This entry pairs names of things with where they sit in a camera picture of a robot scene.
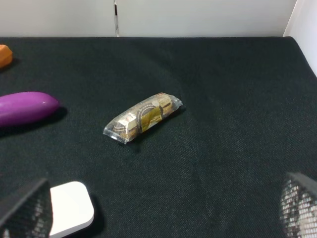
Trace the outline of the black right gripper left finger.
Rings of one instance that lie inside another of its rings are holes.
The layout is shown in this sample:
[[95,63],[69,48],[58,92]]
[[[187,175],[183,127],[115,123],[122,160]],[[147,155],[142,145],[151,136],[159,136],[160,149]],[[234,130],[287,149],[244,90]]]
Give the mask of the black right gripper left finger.
[[0,201],[2,238],[48,238],[53,225],[50,183],[32,181]]

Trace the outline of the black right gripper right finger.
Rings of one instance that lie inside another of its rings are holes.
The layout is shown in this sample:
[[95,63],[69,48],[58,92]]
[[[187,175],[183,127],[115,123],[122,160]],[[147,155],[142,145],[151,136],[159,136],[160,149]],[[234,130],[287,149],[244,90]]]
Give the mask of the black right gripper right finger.
[[288,173],[280,200],[280,220],[287,238],[317,236],[317,182]]

